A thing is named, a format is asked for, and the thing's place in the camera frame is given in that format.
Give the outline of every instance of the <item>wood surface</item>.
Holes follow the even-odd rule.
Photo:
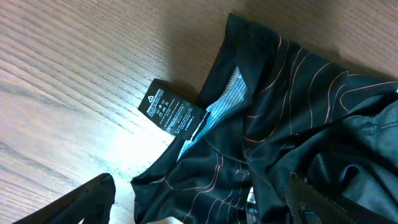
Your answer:
[[[151,80],[195,99],[229,12],[369,75],[398,77],[393,0],[1,0],[0,223],[102,172],[111,223],[134,223],[129,181],[172,136],[137,107]]]

